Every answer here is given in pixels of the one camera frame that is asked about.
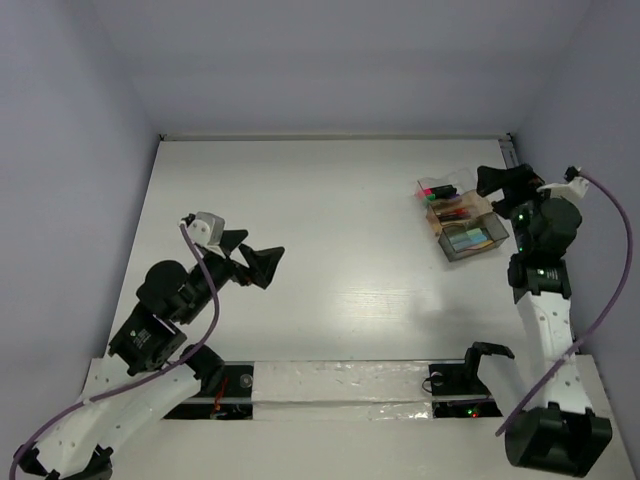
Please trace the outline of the light blue highlighter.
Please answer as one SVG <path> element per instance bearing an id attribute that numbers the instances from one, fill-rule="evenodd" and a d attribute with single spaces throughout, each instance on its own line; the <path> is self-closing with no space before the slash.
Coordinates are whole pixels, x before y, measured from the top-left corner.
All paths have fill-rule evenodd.
<path id="1" fill-rule="evenodd" d="M 476 245 L 483 244 L 487 241 L 487 237 L 484 235 L 467 236 L 464 238 L 451 239 L 451 245 L 455 250 L 464 250 Z"/>

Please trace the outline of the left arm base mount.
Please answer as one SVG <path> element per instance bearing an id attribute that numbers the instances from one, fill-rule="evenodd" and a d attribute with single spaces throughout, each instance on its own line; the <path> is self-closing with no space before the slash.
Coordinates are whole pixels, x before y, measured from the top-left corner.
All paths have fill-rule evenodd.
<path id="1" fill-rule="evenodd" d="M 252 420 L 253 362 L 231 362 L 210 393 L 198 393 L 173 408 L 165 420 Z"/>

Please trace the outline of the red gel pen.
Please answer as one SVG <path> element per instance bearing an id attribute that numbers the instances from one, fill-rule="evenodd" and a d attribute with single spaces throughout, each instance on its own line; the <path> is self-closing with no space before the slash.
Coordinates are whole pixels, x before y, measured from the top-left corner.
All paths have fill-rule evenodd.
<path id="1" fill-rule="evenodd" d="M 450 212 L 438 213 L 437 218 L 440 222 L 455 222 L 466 220 L 471 217 L 471 213 L 465 209 L 454 210 Z"/>

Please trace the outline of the pink orange highlighter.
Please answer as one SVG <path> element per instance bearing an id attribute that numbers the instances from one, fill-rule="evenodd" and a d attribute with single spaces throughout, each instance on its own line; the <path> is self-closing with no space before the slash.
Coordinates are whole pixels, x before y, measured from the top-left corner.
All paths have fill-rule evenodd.
<path id="1" fill-rule="evenodd" d="M 476 251 L 476 250 L 482 250 L 484 248 L 487 248 L 491 245 L 493 245 L 494 242 L 491 240 L 487 240 L 484 242 L 480 242 L 480 243 L 474 243 L 474 244 L 470 244 L 470 245 L 463 245 L 460 249 L 456 250 L 456 251 Z"/>

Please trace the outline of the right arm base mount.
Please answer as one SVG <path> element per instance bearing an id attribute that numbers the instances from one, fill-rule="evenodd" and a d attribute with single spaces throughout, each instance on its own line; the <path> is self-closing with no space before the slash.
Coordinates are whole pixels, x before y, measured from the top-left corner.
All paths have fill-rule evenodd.
<path id="1" fill-rule="evenodd" d="M 436 362 L 422 382 L 422 390 L 432 397 L 436 419 L 499 418 L 502 416 L 489 389 L 478 377 L 480 361 L 485 356 L 502 355 L 514 359 L 506 346 L 474 342 L 461 361 Z"/>

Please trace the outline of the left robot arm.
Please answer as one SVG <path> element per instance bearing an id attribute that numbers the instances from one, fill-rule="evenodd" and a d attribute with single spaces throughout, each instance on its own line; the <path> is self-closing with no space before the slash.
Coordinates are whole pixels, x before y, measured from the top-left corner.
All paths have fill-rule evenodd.
<path id="1" fill-rule="evenodd" d="M 282 246 L 254 250 L 248 233 L 222 233 L 208 251 L 180 232 L 196 263 L 153 265 L 136 293 L 138 302 L 108 344 L 74 404 L 48 420 L 15 452 L 18 472 L 41 479 L 109 479 L 120 449 L 140 429 L 182 401 L 215 392 L 225 362 L 207 345 L 220 317 L 220 290 L 229 282 L 266 289 L 285 254 Z"/>

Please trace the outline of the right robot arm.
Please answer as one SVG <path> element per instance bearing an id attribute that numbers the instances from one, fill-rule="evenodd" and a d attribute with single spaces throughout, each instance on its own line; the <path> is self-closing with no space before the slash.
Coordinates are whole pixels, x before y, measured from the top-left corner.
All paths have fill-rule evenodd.
<path id="1" fill-rule="evenodd" d="M 510 222 L 517 250 L 507 280 L 524 327 L 530 382 L 512 350 L 477 342 L 478 358 L 460 368 L 470 391 L 487 388 L 503 415 L 497 435 L 509 463 L 574 478 L 585 477 L 609 445 L 613 429 L 598 416 L 577 366 L 579 346 L 570 321 L 569 272 L 564 256 L 582 224 L 577 203 L 588 188 L 570 168 L 562 184 L 547 184 L 526 165 L 477 170 L 476 192 L 501 192 L 494 213 Z"/>

